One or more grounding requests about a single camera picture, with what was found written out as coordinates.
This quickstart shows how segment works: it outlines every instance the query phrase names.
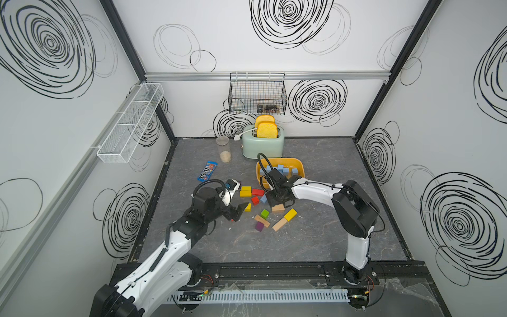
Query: red block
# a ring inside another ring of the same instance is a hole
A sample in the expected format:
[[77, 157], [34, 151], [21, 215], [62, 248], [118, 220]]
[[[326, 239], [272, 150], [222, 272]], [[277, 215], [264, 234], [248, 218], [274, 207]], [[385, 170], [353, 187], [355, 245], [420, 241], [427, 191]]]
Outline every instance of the red block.
[[264, 196], [264, 191], [262, 189], [252, 189], [252, 195], [255, 196]]
[[264, 224], [262, 222], [257, 221], [257, 224], [255, 225], [255, 229], [257, 229], [258, 232], [261, 232], [262, 229], [264, 229]]
[[257, 196], [252, 197], [252, 203], [254, 206], [259, 204], [259, 198]]

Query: metal bar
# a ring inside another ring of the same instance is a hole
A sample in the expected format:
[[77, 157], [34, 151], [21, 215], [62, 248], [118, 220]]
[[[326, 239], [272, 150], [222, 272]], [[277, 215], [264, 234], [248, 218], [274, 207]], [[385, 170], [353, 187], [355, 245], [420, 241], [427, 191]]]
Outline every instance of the metal bar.
[[[123, 50], [125, 51], [125, 54], [127, 54], [127, 57], [130, 61], [130, 64], [132, 65], [132, 68], [134, 68], [135, 74], [137, 75], [140, 81], [144, 81], [146, 71], [142, 66], [141, 59], [137, 55], [134, 45], [130, 40], [130, 37], [128, 36], [127, 29], [125, 28], [125, 25], [123, 24], [122, 19], [120, 18], [118, 11], [116, 10], [115, 5], [113, 4], [113, 0], [100, 0], [100, 3], [104, 8], [105, 14], [108, 17], [109, 22], [111, 23], [113, 29], [115, 30], [116, 36], [118, 37], [118, 40], [120, 41], [120, 44], [122, 45]], [[169, 125], [169, 121], [167, 121], [167, 117], [162, 111], [156, 111], [156, 114], [160, 123], [164, 127], [167, 137], [169, 138], [171, 143], [173, 143], [176, 140], [176, 138], [174, 137], [174, 132], [172, 131], [171, 126]]]
[[405, 238], [403, 238], [402, 232], [401, 232], [400, 228], [398, 227], [396, 220], [394, 219], [394, 216], [391, 212], [391, 209], [389, 208], [389, 205], [387, 204], [387, 200], [385, 199], [384, 194], [380, 190], [380, 186], [377, 184], [377, 180], [375, 179], [375, 177], [373, 175], [372, 169], [368, 165], [366, 158], [363, 154], [363, 151], [359, 147], [359, 144], [357, 142], [354, 142], [354, 144], [357, 149], [357, 152], [359, 153], [361, 161], [363, 162], [363, 165], [365, 166], [365, 169], [368, 172], [368, 175], [370, 176], [370, 179], [373, 183], [373, 187], [375, 187], [375, 191], [377, 192], [377, 196], [379, 196], [380, 202], [382, 203], [382, 206], [384, 207], [385, 213], [387, 214], [387, 217], [389, 218], [389, 222], [391, 222], [391, 226], [394, 229], [396, 236], [398, 237], [398, 241], [400, 242], [400, 244], [402, 246], [403, 252], [405, 253], [405, 256], [407, 257], [407, 259], [412, 260], [413, 257], [412, 257], [412, 253], [409, 250], [409, 246], [407, 245]]
[[[121, 104], [118, 112], [125, 110], [139, 88], [140, 86], [136, 86], [132, 89]], [[30, 268], [30, 265], [33, 263], [40, 250], [44, 247], [44, 244], [60, 222], [60, 219], [67, 211], [86, 179], [88, 179], [93, 168], [99, 162], [99, 158], [96, 155], [97, 147], [103, 143], [120, 115], [121, 114], [116, 114], [109, 120], [109, 123], [93, 143], [93, 147], [86, 152], [85, 156], [81, 159], [53, 200], [30, 229], [25, 238], [27, 241], [26, 244], [21, 245], [18, 248], [18, 252], [7, 262], [4, 273], [0, 277], [0, 311], [21, 282], [21, 279]]]
[[412, 29], [409, 38], [405, 42], [405, 45], [403, 46], [400, 54], [398, 55], [398, 58], [396, 59], [394, 65], [392, 66], [391, 76], [389, 80], [385, 85], [382, 85], [382, 87], [380, 87], [380, 90], [377, 93], [375, 99], [373, 100], [370, 109], [366, 113], [365, 117], [363, 118], [363, 121], [361, 122], [361, 125], [359, 126], [359, 129], [355, 133], [356, 140], [359, 140], [366, 131], [368, 125], [375, 116], [378, 108], [380, 107], [380, 105], [384, 101], [384, 98], [387, 96], [387, 93], [389, 92], [394, 82], [396, 81], [398, 74], [402, 71], [403, 66], [409, 59], [410, 54], [417, 45], [417, 42], [419, 42], [419, 39], [421, 38], [424, 30], [426, 30], [426, 27], [428, 26], [433, 15], [437, 11], [440, 3], [442, 3], [442, 0], [429, 0], [428, 3], [426, 4], [426, 7], [422, 11], [419, 20], [417, 20], [417, 23]]
[[141, 255], [142, 246], [144, 245], [144, 239], [148, 234], [148, 229], [150, 228], [150, 224], [153, 219], [153, 215], [155, 214], [155, 209], [157, 208], [158, 200], [160, 198], [160, 194], [162, 193], [162, 188], [164, 187], [165, 179], [167, 177], [167, 172], [169, 171], [169, 166], [171, 165], [172, 156], [174, 155], [174, 150], [178, 145], [178, 140], [175, 139], [174, 143], [171, 143], [171, 147], [169, 148], [169, 152], [167, 152], [167, 156], [164, 161], [164, 165], [162, 166], [162, 170], [160, 171], [159, 178], [157, 183], [155, 184], [155, 189], [153, 190], [152, 197], [150, 199], [150, 203], [148, 204], [148, 208], [146, 213], [144, 214], [144, 218], [141, 223], [141, 227], [137, 232], [137, 237], [135, 238], [134, 247], [130, 252], [130, 257], [128, 262], [137, 262], [139, 256]]
[[[320, 80], [320, 79], [381, 79], [388, 80], [388, 71], [357, 71], [357, 72], [248, 72], [248, 80], [274, 80], [275, 73], [285, 73], [285, 80]], [[236, 79], [236, 72], [169, 72], [146, 73], [146, 80], [151, 82], [166, 81], [208, 81]], [[238, 73], [239, 80], [246, 80], [246, 73]]]

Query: natural wood block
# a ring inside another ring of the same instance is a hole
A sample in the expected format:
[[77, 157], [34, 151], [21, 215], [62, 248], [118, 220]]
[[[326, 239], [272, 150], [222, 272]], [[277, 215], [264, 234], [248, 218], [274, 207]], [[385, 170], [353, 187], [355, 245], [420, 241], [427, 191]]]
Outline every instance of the natural wood block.
[[278, 229], [280, 229], [281, 227], [283, 227], [283, 226], [284, 226], [287, 222], [288, 222], [288, 220], [287, 220], [287, 219], [282, 218], [279, 222], [277, 222], [277, 223], [273, 226], [273, 230], [278, 231]]
[[271, 207], [271, 211], [274, 212], [275, 214], [283, 213], [285, 212], [285, 207], [281, 203], [279, 205]]
[[264, 224], [264, 227], [266, 227], [266, 228], [271, 225], [271, 223], [269, 221], [267, 221], [266, 219], [262, 218], [259, 215], [255, 215], [254, 220], [257, 220], [258, 222], [262, 222]]

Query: white wire basket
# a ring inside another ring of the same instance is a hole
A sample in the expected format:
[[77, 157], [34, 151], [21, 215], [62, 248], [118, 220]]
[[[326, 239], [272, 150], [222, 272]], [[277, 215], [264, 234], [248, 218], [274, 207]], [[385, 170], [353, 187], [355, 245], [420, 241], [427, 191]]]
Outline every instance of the white wire basket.
[[128, 163], [163, 94], [161, 84], [141, 85], [97, 151], [104, 163]]

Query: yellow bin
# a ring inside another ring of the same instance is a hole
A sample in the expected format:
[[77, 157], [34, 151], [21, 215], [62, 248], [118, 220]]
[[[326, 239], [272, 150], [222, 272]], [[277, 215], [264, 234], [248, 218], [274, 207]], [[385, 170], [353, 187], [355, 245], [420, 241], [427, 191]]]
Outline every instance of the yellow bin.
[[[300, 160], [293, 157], [280, 157], [280, 158], [270, 158], [269, 161], [271, 162], [271, 165], [273, 165], [273, 168], [276, 168], [279, 164], [282, 164], [283, 167], [288, 167], [288, 176], [287, 178], [290, 178], [292, 176], [292, 169], [297, 168], [298, 169], [298, 175], [301, 177], [305, 177], [305, 169], [303, 168], [303, 163], [301, 163]], [[262, 166], [268, 165], [268, 162], [265, 159], [261, 159]], [[256, 165], [256, 174], [257, 174], [257, 181], [259, 182], [259, 186], [261, 185], [261, 166], [259, 165], [259, 162], [257, 162]], [[265, 179], [262, 179], [262, 183], [264, 185], [264, 188], [269, 188], [269, 184]]]

